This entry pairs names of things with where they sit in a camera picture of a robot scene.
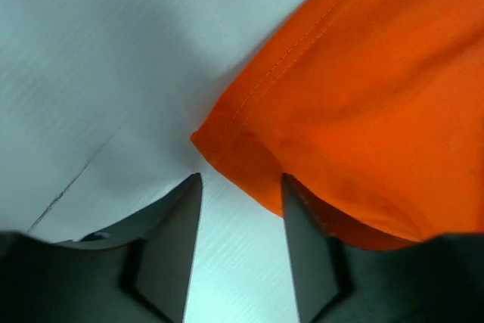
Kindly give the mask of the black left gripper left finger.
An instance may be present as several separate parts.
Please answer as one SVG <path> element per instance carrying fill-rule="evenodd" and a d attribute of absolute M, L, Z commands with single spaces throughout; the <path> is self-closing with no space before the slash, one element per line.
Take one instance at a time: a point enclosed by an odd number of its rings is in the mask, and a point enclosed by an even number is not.
<path fill-rule="evenodd" d="M 77 241 L 1 233 L 3 322 L 181 322 L 203 183 L 167 195 Z"/>

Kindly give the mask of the orange t shirt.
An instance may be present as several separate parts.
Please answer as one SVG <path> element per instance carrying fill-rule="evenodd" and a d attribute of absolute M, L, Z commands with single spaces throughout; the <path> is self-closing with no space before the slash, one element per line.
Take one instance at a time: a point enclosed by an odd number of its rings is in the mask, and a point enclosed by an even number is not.
<path fill-rule="evenodd" d="M 192 135 L 281 214 L 281 176 L 358 247 L 483 230 L 483 0 L 308 0 Z"/>

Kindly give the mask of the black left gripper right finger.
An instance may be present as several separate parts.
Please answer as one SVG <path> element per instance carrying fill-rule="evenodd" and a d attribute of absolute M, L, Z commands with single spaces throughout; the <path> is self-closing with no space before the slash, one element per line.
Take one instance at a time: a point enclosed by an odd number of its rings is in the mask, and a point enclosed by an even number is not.
<path fill-rule="evenodd" d="M 391 251 L 345 243 L 336 210 L 291 175 L 281 182 L 284 229 L 302 322 L 481 322 L 483 236 L 444 234 Z"/>

